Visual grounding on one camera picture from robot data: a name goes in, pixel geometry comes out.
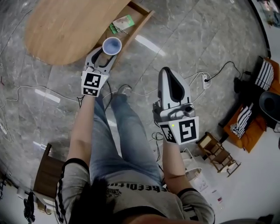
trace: marble floor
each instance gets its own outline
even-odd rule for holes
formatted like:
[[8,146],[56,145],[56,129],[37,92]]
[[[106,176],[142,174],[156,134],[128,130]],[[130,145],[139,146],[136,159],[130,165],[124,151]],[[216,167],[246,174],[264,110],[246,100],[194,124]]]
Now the marble floor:
[[[155,14],[111,71],[109,82],[113,91],[129,84],[135,92],[146,94],[157,88],[158,72],[164,66],[187,78],[200,71],[214,75],[225,62],[232,60],[242,72],[252,70],[257,57],[267,54],[258,21],[246,1],[235,0],[234,4],[230,0],[138,2]],[[0,84],[0,106],[6,98],[17,99],[17,90],[22,85],[46,86],[71,99],[81,95],[79,83],[84,59],[68,66],[51,66],[27,53],[23,40],[30,14],[24,15],[35,5],[36,0],[0,0],[0,52],[3,49],[0,76],[4,83],[4,86]],[[220,136],[218,123],[236,99],[233,91],[236,76],[238,72],[233,66],[226,66],[194,103],[200,135],[208,131]],[[197,78],[191,85],[192,98],[202,90],[201,78]],[[103,91],[103,95],[108,93],[107,86]],[[44,95],[45,89],[41,87],[36,91],[22,87],[18,93],[18,101],[7,101],[3,107],[12,140],[0,132],[0,168],[17,185],[32,189],[44,145],[51,143],[51,155],[66,159],[79,105],[54,93],[59,103],[43,97],[40,93]],[[151,135],[159,129],[153,123],[151,110],[156,100],[156,91],[146,96],[132,94],[129,98],[154,151],[156,144]],[[116,121],[110,107],[106,115],[119,149]]]

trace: person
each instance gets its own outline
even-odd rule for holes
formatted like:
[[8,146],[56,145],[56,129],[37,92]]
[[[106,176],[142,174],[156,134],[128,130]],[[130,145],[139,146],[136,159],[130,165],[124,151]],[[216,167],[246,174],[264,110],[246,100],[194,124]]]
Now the person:
[[162,186],[158,164],[138,115],[127,102],[129,86],[113,96],[119,156],[102,96],[85,96],[57,184],[61,223],[214,223],[214,211],[185,175],[179,146],[163,142]]

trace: paper cup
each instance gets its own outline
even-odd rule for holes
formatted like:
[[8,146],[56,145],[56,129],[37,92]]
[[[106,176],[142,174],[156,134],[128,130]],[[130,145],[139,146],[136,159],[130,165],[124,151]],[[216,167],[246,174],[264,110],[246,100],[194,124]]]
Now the paper cup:
[[122,49],[122,42],[116,37],[109,37],[103,42],[102,48],[105,54],[116,55]]

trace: sleeve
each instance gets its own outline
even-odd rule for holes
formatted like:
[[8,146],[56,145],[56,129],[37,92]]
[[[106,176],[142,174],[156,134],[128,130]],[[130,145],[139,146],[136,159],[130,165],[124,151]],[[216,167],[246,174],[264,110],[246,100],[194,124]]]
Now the sleeve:
[[87,164],[81,159],[69,159],[62,167],[56,189],[56,213],[60,223],[69,222],[74,202],[80,198],[84,186],[90,184]]
[[182,201],[184,217],[186,219],[208,224],[215,223],[213,208],[197,190],[187,188],[179,192],[177,196]]

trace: hair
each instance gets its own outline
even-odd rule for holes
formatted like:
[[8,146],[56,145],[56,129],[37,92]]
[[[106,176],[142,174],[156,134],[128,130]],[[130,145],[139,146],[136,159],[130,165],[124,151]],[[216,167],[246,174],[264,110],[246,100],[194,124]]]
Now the hair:
[[115,201],[107,204],[106,192],[108,183],[105,179],[95,178],[92,185],[87,183],[80,195],[74,202],[69,223],[88,223],[93,217],[102,217],[102,222],[111,220]]

